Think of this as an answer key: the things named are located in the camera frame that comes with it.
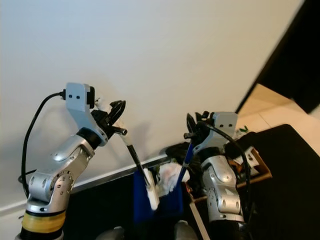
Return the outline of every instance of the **black table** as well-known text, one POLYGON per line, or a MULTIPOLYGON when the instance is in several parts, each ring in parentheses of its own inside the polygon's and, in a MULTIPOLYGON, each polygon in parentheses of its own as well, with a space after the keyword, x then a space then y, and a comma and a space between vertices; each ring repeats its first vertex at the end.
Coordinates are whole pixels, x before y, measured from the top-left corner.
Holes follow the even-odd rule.
MULTIPOLYGON (((252 185, 257 212, 252 217, 253 238, 319 239, 320 157, 287 124, 259 132, 252 141, 273 176, 252 185)), ((64 239, 95 239, 101 232, 116 226, 126 229, 126 239, 147 239, 147 232, 153 234, 153 239, 172 239, 173 225, 178 219, 133 225, 132 183, 130 175, 73 194, 67 210, 64 239)), ((197 204, 197 208, 206 225, 206 202, 197 204)), ((181 218, 195 226, 187 203, 181 218)))

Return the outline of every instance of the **tiled floor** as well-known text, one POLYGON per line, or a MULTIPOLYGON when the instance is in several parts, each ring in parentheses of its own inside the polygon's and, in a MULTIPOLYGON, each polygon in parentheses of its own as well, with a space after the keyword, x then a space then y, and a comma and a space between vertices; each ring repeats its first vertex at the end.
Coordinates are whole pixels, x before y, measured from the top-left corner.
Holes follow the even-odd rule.
POLYGON ((237 127, 259 132, 290 124, 320 155, 320 118, 306 114, 295 102, 257 85, 239 113, 237 127))

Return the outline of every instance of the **white tissue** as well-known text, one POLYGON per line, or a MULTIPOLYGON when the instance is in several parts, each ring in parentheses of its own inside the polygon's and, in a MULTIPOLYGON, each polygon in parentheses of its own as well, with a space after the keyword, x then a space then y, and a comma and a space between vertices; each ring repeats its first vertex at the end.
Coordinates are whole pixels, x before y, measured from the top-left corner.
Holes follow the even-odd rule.
MULTIPOLYGON (((160 166, 159 178, 157 184, 158 196, 162 197, 167 195, 169 192, 172 192, 177 184, 179 173, 182 166, 178 163, 170 162, 160 166)), ((188 170, 185 171, 185 174, 182 178, 183 182, 186 182, 190 179, 188 170)))

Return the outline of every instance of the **yellow band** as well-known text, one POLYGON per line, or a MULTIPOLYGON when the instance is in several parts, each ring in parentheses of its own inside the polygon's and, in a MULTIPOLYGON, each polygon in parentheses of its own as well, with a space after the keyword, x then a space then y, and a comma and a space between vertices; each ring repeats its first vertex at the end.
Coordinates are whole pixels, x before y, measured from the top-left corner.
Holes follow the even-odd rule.
POLYGON ((24 213, 22 227, 30 232, 48 234, 58 231, 65 219, 65 211, 55 216, 32 216, 24 213))

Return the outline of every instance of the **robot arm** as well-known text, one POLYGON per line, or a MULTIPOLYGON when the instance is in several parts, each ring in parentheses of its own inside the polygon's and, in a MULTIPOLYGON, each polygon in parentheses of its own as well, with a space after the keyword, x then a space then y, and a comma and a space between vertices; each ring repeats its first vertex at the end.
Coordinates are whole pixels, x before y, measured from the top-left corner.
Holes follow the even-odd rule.
MULTIPOLYGON (((198 121, 205 121, 220 129, 229 136, 235 132, 237 114, 233 112, 205 112, 196 114, 198 121)), ((204 124, 187 116, 187 126, 190 133, 185 138, 191 138, 193 154, 201 161, 202 180, 207 195, 207 207, 210 221, 210 237, 212 239, 245 239, 245 221, 241 201, 237 192, 236 175, 223 155, 224 137, 204 124)))
POLYGON ((62 240, 62 227, 75 181, 88 166, 98 146, 106 145, 114 133, 125 134, 125 129, 112 125, 123 113, 126 102, 114 102, 110 113, 90 112, 95 106, 94 94, 94 88, 86 84, 67 84, 66 107, 79 131, 49 155, 46 168, 38 169, 31 177, 17 240, 62 240))

